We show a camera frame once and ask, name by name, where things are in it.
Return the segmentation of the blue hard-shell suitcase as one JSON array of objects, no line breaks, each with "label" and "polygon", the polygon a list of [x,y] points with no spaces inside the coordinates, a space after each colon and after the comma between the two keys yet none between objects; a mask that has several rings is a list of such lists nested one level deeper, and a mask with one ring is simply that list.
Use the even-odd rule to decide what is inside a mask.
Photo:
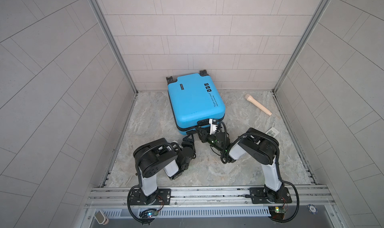
[{"label": "blue hard-shell suitcase", "polygon": [[224,119],[225,104],[206,70],[167,77],[167,84],[176,126],[182,135],[197,127],[209,127],[210,119]]}]

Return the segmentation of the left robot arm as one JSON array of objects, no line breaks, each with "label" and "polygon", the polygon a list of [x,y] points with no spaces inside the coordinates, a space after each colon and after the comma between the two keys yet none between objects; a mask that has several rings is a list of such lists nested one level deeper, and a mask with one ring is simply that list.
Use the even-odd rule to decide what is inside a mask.
[{"label": "left robot arm", "polygon": [[183,138],[182,144],[169,143],[165,138],[137,148],[133,153],[139,187],[128,196],[131,205],[169,205],[170,189],[160,189],[157,174],[165,171],[170,180],[175,180],[189,168],[196,158],[193,135]]}]

